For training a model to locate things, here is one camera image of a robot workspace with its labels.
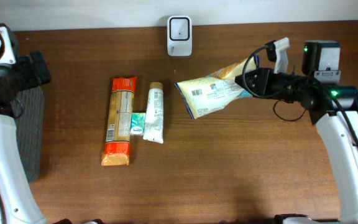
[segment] orange package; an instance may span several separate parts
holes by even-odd
[[[132,109],[137,77],[113,78],[102,166],[129,165]]]

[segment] brown table surface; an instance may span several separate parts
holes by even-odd
[[[304,213],[338,218],[325,146],[308,114],[278,119],[273,100],[243,99],[190,119],[173,84],[237,62],[289,37],[301,74],[304,41],[341,43],[341,84],[358,87],[358,21],[194,26],[193,54],[170,57],[164,27],[17,32],[21,54],[41,50],[45,94],[40,179],[32,193],[49,223],[217,223]],[[267,62],[261,54],[262,65]],[[164,84],[164,144],[131,137],[131,164],[102,167],[112,77],[137,75],[134,111],[150,82]],[[279,113],[302,109],[280,104]]]

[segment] white tube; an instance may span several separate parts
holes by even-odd
[[[164,125],[164,102],[162,83],[150,84],[149,99],[145,118],[145,130],[143,139],[163,143],[162,129]]]

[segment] green light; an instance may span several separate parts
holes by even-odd
[[[333,97],[335,97],[336,95],[338,95],[338,92],[333,90],[333,91],[331,91],[331,94],[332,94]]]

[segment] wooden cap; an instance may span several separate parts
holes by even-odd
[[[159,83],[159,82],[150,83],[150,89],[153,89],[153,88],[158,88],[158,89],[162,90],[162,83]]]

